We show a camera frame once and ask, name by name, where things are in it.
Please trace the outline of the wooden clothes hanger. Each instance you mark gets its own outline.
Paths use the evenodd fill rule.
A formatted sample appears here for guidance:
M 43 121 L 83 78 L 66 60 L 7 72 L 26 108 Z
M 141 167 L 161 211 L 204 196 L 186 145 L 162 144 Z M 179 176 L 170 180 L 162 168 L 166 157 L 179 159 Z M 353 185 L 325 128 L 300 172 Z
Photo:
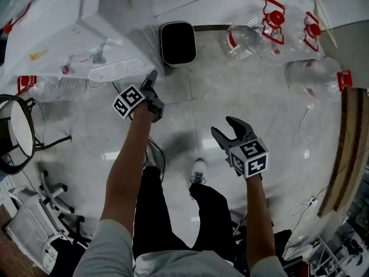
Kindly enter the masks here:
M 329 38 L 331 42 L 333 43 L 333 46 L 335 48 L 338 47 L 336 37 L 332 31 L 332 27 L 330 26 L 329 19 L 326 15 L 326 12 L 323 9 L 323 6 L 320 2 L 320 0 L 313 0 L 314 2 L 314 15 L 318 19 L 318 21 L 321 23 L 322 28 L 324 31 L 327 32 L 329 35 Z

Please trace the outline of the dark wicker chair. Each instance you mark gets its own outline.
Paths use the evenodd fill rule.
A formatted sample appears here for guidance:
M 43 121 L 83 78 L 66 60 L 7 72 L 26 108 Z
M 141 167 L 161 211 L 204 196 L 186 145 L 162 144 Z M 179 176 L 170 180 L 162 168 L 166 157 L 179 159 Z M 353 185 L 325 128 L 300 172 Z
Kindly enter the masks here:
M 61 138 L 49 145 L 35 136 L 31 108 L 35 100 L 24 100 L 19 96 L 0 95 L 0 105 L 10 104 L 10 116 L 0 118 L 0 171 L 6 175 L 18 174 L 31 161 L 35 152 L 50 149 L 62 142 L 72 140 L 71 136 Z M 20 164 L 12 165 L 4 160 L 6 155 L 19 149 L 26 157 Z

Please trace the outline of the person's left forearm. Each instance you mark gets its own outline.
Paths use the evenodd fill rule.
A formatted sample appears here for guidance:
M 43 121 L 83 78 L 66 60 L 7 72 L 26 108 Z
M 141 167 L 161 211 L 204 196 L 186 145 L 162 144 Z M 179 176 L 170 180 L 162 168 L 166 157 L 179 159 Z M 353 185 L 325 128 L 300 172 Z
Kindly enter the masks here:
M 133 233 L 135 205 L 141 185 L 145 152 L 154 114 L 146 102 L 134 110 L 123 147 L 109 173 L 101 219 L 111 219 Z

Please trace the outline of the person's white shirt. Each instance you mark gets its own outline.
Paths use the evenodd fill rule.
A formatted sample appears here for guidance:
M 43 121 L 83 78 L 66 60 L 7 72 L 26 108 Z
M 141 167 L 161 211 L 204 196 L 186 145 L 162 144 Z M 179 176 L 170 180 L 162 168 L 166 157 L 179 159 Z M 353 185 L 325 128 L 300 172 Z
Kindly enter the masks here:
M 166 250 L 134 259 L 131 246 L 123 225 L 102 220 L 73 277 L 244 277 L 213 251 Z

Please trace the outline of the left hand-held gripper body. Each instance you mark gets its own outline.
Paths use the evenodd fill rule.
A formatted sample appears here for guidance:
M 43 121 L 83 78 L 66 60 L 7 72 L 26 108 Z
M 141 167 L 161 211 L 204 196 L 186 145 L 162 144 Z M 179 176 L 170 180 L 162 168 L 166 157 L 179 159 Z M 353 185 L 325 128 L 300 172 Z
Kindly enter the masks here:
M 112 107 L 121 118 L 126 119 L 142 102 L 145 102 L 148 110 L 154 114 L 153 122 L 162 118 L 165 105 L 153 88 L 137 88 L 132 84 L 115 98 Z

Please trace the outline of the black waste bin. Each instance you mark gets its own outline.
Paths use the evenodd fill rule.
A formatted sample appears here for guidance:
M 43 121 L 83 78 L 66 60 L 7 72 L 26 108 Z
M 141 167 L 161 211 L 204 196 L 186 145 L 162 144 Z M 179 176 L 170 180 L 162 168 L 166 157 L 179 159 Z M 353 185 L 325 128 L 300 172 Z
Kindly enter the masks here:
M 162 60 L 172 68 L 194 62 L 197 58 L 194 27 L 185 21 L 163 24 L 160 28 L 160 50 Z

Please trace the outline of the person's white left shoe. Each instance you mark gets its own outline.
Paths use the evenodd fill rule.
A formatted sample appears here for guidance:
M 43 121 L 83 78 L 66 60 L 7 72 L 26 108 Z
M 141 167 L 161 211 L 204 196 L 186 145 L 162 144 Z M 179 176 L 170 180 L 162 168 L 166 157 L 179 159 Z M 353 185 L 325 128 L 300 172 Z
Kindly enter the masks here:
M 151 166 L 157 167 L 159 171 L 161 171 L 162 159 L 156 151 L 155 147 L 151 143 L 148 143 L 145 151 L 144 169 Z

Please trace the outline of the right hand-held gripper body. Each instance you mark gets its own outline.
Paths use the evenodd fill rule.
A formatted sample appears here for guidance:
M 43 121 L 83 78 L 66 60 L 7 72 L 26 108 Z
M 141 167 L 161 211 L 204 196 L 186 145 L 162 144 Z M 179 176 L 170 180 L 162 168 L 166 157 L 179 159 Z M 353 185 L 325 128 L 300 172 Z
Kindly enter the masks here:
M 262 139 L 257 138 L 231 147 L 226 161 L 238 177 L 249 178 L 268 168 L 269 151 Z

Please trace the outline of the white office chair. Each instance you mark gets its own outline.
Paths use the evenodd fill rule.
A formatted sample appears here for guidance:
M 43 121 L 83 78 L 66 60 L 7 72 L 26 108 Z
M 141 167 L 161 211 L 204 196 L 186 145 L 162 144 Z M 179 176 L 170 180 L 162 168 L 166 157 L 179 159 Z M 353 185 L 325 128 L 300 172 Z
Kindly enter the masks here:
M 60 268 L 62 276 L 72 276 L 90 242 L 80 233 L 84 217 L 78 216 L 76 228 L 70 228 L 64 218 L 75 209 L 60 198 L 68 191 L 67 185 L 48 184 L 45 170 L 40 177 L 38 191 L 25 185 L 9 190 L 18 208 L 5 230 L 19 250 L 46 274 L 57 274 Z

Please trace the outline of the white water dispenser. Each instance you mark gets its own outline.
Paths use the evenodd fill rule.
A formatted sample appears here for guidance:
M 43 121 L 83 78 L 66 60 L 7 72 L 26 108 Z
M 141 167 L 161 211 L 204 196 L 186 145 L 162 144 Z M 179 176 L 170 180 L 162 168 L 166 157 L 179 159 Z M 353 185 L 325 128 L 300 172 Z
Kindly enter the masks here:
M 151 19 L 117 6 L 29 12 L 10 32 L 0 89 L 15 89 L 19 76 L 134 83 L 152 70 L 163 74 L 158 29 Z

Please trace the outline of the person's black trousers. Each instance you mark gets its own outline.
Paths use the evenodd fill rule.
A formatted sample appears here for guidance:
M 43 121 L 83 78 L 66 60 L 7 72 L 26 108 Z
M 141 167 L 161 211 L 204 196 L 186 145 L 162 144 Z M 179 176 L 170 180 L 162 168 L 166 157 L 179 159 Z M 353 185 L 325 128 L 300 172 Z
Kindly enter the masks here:
M 189 195 L 198 207 L 185 211 L 183 206 L 179 206 L 170 214 L 159 169 L 151 166 L 143 170 L 134 218 L 135 259 L 142 254 L 166 250 L 209 250 L 226 261 L 235 261 L 236 244 L 227 199 L 206 184 L 193 185 Z M 193 232 L 192 215 L 199 217 L 199 230 L 193 246 L 189 246 L 174 232 L 173 225 L 183 224 Z

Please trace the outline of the person's right forearm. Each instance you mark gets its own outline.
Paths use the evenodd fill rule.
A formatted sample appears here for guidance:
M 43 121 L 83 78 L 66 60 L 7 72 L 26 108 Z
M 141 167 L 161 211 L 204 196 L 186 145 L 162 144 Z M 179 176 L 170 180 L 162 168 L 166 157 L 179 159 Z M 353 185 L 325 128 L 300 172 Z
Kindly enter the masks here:
M 246 246 L 248 268 L 274 256 L 275 244 L 272 220 L 268 210 L 262 179 L 259 174 L 246 178 L 247 224 Z

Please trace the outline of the person's white right shoe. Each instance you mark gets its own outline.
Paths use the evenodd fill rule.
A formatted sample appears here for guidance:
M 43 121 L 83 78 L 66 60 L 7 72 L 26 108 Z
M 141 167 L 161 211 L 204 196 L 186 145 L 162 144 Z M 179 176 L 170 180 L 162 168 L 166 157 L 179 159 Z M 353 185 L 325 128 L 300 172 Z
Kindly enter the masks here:
M 198 158 L 194 164 L 191 171 L 191 176 L 189 179 L 189 189 L 193 185 L 205 185 L 207 175 L 207 164 L 204 158 Z

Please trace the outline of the person's white shoe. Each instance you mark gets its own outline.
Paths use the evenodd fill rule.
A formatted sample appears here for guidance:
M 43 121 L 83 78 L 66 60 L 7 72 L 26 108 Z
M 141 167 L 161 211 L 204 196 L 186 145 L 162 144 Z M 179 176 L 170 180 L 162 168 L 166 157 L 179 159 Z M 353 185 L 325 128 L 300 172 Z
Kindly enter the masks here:
M 205 185 L 207 175 L 207 164 L 204 158 L 198 158 L 194 164 L 191 171 L 191 176 L 189 179 L 189 189 L 193 185 Z
M 144 169 L 151 166 L 157 167 L 159 171 L 161 171 L 162 159 L 156 151 L 155 147 L 151 143 L 148 143 L 145 151 Z

